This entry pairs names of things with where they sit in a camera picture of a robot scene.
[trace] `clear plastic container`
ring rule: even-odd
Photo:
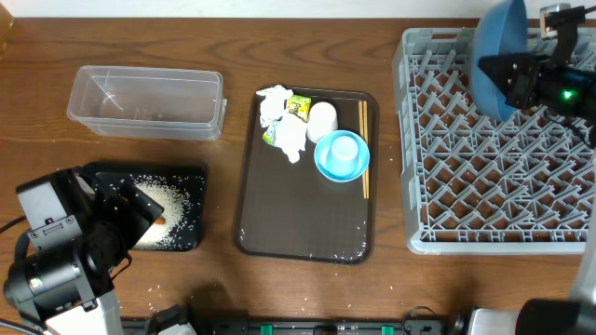
[[[216,72],[84,66],[68,117],[104,136],[217,140],[226,100]]]

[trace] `green light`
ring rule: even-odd
[[[565,90],[565,91],[562,92],[562,96],[566,100],[570,100],[574,96],[574,92]]]

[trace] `white napkin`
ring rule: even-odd
[[[264,100],[261,101],[261,127],[269,127],[271,122],[279,120],[287,112],[286,100],[294,93],[291,89],[276,85],[257,91],[257,95],[264,97]]]
[[[306,127],[305,121],[294,114],[284,114],[278,124],[275,145],[288,156],[292,164],[300,160],[299,151],[305,150]]]

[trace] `white wall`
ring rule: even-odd
[[[500,0],[0,0],[19,17],[478,18]],[[555,0],[527,0],[528,16]],[[573,6],[593,5],[571,0]]]

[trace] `white cup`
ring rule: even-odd
[[[310,108],[306,136],[317,143],[323,136],[337,130],[337,112],[328,102],[317,102]]]
[[[333,140],[327,153],[325,168],[337,177],[345,177],[356,170],[358,165],[358,144],[350,136],[340,136]]]

